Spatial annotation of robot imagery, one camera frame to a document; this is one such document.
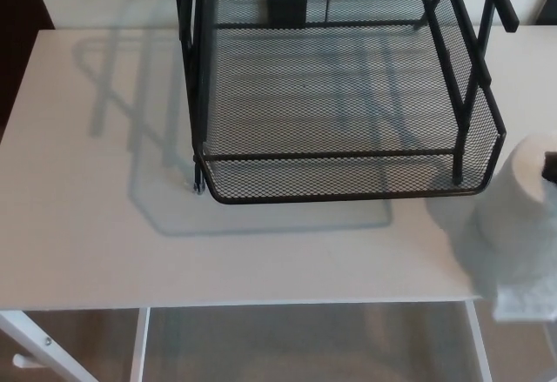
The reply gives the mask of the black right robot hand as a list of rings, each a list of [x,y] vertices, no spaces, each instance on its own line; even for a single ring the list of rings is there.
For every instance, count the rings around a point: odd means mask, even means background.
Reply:
[[[546,151],[541,176],[548,182],[557,184],[557,152]]]

